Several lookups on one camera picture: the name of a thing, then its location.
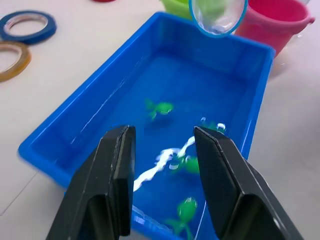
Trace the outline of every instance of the brown tape roll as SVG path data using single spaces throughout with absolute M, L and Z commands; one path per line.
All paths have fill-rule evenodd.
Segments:
M 31 53 L 27 45 L 15 41 L 1 41 L 0 51 L 14 51 L 18 53 L 17 61 L 5 71 L 0 71 L 0 82 L 12 79 L 19 75 L 30 63 Z

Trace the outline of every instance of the tape roll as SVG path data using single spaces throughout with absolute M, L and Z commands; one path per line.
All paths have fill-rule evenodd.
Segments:
M 2 41 L 0 51 L 14 51 L 18 54 L 18 59 L 4 71 L 0 71 L 0 82 L 12 79 L 19 75 L 30 63 L 31 54 L 28 46 L 20 42 Z
M 29 35 L 13 35 L 10 29 L 17 23 L 36 20 L 44 24 L 44 28 Z M 5 41 L 20 42 L 27 45 L 37 44 L 55 34 L 57 25 L 52 16 L 40 11 L 17 11 L 0 19 L 0 37 Z

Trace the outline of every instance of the green toy frog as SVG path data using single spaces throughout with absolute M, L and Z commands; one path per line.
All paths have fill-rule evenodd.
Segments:
M 179 162 L 178 165 L 170 165 L 169 168 L 176 173 L 181 169 L 186 169 L 188 173 L 191 174 L 200 174 L 198 158 L 192 156 L 181 156 L 176 157 L 176 160 Z
M 207 129 L 218 131 L 222 134 L 225 134 L 226 132 L 226 125 L 224 125 L 223 123 L 216 124 L 214 121 L 211 121 L 209 124 L 207 124 L 205 117 L 201 118 L 201 126 Z
M 149 99 L 145 100 L 146 108 L 151 111 L 149 115 L 151 119 L 154 120 L 157 116 L 157 113 L 162 115 L 168 115 L 173 109 L 174 105 L 169 102 L 160 102 L 158 104 L 153 103 Z
M 168 219 L 165 224 L 172 226 L 174 234 L 177 236 L 183 231 L 186 231 L 187 240 L 193 240 L 194 236 L 188 226 L 188 223 L 194 218 L 198 204 L 192 197 L 188 197 L 181 202 L 177 207 L 177 215 L 179 220 Z

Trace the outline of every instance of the blue tape roll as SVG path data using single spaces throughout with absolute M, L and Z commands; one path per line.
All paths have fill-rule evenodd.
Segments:
M 13 25 L 28 21 L 36 20 L 44 23 L 45 27 L 33 34 L 29 35 L 12 35 L 10 34 L 10 28 Z M 16 11 L 8 14 L 0 19 L 0 37 L 5 41 L 20 42 L 27 45 L 37 44 L 55 34 L 57 25 L 52 16 L 40 11 Z

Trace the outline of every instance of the clear plastic cup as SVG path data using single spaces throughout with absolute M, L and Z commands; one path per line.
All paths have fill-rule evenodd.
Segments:
M 214 38 L 231 34 L 247 10 L 248 0 L 189 0 L 190 13 L 198 28 Z

